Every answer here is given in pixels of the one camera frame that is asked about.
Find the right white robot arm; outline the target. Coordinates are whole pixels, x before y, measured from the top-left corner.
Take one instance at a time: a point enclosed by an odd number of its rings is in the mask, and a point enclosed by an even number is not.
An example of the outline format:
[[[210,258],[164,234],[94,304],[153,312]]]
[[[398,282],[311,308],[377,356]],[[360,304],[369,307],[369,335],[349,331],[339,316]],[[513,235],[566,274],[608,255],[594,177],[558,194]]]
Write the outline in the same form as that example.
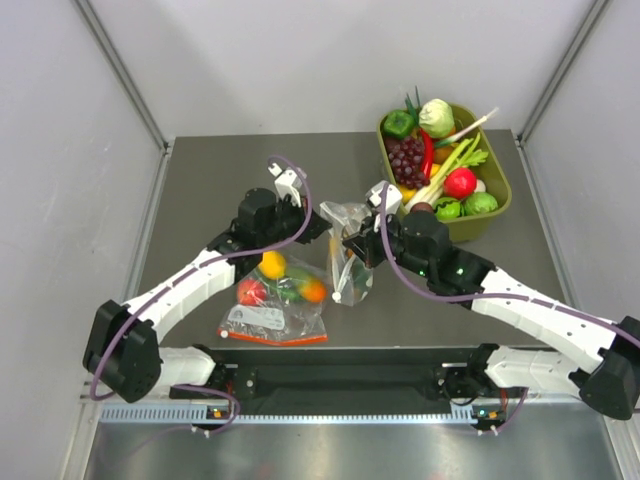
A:
[[[367,218],[345,247],[369,267],[388,261],[398,276],[425,279],[421,296],[494,318],[545,344],[534,351],[479,346],[467,361],[476,394],[498,388],[563,393],[596,412],[628,420],[639,401],[639,321],[619,322],[571,308],[527,287],[493,262],[455,246],[427,211]]]

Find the fake purple grapes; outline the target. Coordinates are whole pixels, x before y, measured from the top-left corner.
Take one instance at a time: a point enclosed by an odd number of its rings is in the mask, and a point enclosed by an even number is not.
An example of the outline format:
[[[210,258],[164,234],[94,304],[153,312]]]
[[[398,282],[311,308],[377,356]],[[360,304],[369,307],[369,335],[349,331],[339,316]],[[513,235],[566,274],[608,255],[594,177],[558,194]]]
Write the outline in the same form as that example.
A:
[[[407,189],[425,187],[429,180],[422,169],[425,159],[423,141],[413,136],[402,140],[385,136],[383,140],[396,184]]]

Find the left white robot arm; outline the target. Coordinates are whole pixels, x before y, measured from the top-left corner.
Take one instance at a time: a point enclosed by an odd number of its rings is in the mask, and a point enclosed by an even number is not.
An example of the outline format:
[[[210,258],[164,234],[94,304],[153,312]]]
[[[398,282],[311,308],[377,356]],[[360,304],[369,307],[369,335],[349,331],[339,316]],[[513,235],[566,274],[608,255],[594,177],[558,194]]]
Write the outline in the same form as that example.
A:
[[[97,309],[82,359],[93,376],[91,398],[102,399],[99,385],[128,403],[182,385],[209,397],[220,394],[227,374],[210,353],[197,346],[163,348],[161,341],[201,304],[243,280],[265,252],[308,244],[329,227],[308,199],[248,191],[229,227],[194,260],[150,291]]]

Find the polka dot zip bag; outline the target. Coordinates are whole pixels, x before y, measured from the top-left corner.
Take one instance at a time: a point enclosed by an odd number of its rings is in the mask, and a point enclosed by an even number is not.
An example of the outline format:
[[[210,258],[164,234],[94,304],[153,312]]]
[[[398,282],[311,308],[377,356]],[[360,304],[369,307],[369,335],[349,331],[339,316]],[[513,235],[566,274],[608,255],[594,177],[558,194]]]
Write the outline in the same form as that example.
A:
[[[320,204],[320,216],[331,224],[327,271],[332,284],[331,298],[336,304],[353,307],[363,301],[373,287],[373,271],[342,244],[347,237],[359,232],[368,214],[365,204],[329,201]]]

